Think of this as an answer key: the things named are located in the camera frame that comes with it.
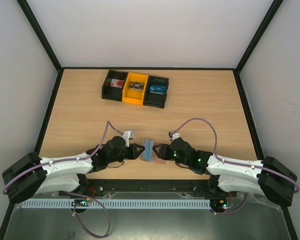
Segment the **light blue credit card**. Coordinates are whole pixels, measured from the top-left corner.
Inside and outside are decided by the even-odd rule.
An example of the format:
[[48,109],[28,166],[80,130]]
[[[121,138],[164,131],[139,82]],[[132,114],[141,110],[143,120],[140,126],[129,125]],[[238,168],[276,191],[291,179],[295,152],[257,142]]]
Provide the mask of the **light blue credit card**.
[[154,141],[150,139],[145,139],[144,140],[144,151],[142,153],[142,159],[147,162],[153,162],[154,157],[153,157],[153,146],[154,146]]

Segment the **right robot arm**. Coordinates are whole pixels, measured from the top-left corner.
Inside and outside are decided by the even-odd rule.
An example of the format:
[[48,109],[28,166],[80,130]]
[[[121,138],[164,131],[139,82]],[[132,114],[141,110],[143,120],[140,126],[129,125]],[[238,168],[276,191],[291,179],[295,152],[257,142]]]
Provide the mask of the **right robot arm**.
[[274,204],[290,207],[297,190],[297,176],[279,160],[241,160],[196,150],[181,137],[171,144],[153,146],[158,158],[185,165],[198,175],[217,178],[208,183],[208,191],[219,196],[223,192],[245,192],[266,197]]

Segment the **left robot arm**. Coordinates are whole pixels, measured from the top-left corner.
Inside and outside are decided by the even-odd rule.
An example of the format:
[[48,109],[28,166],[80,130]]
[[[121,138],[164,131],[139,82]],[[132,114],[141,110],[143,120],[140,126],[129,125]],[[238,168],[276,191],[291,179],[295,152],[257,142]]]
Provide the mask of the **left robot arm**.
[[39,157],[30,152],[2,173],[3,194],[17,204],[41,193],[75,193],[88,185],[86,174],[102,171],[114,162],[135,160],[144,150],[142,145],[115,136],[101,146],[64,158]]

